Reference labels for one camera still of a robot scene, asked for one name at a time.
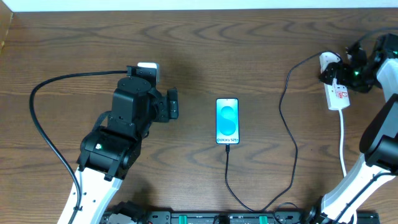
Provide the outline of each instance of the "white power strip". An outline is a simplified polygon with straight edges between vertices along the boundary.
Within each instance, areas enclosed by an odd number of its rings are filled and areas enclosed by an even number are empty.
[[[319,60],[321,63],[321,73],[327,68],[329,63],[339,62],[340,58],[338,58],[333,53],[323,53],[319,56]],[[332,85],[324,84],[326,100],[328,102],[329,110],[341,110],[349,106],[349,98],[347,87],[343,85],[337,85],[337,79],[333,79]]]

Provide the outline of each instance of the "smartphone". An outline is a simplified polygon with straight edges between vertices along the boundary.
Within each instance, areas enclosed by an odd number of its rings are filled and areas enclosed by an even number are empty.
[[[237,98],[216,100],[217,144],[239,143],[239,101]]]

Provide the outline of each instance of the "wooden tabletop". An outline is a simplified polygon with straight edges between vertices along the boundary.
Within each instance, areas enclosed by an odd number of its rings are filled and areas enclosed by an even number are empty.
[[[111,201],[175,211],[244,211],[224,185],[226,155],[215,143],[215,100],[239,98],[241,142],[231,147],[229,183],[254,209],[289,182],[294,145],[278,102],[287,72],[322,50],[344,47],[369,30],[396,26],[397,9],[286,9],[17,13],[0,55],[0,222],[55,223],[72,180],[46,145],[28,110],[36,84],[69,73],[124,70],[157,62],[158,89],[177,87],[180,117],[154,123],[141,156]],[[376,35],[365,41],[370,50]],[[339,116],[329,111],[318,59],[294,71],[282,110],[298,144],[293,187],[282,202],[308,208],[342,179]],[[39,121],[75,169],[81,140],[111,109],[123,75],[71,78],[36,96]],[[349,92],[345,158],[359,156],[363,131],[384,104],[381,90]],[[398,181],[361,206],[396,223]]]

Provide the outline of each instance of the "white wall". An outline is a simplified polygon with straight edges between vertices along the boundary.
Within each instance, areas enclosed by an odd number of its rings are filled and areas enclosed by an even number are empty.
[[[14,12],[398,7],[398,0],[3,0]]]

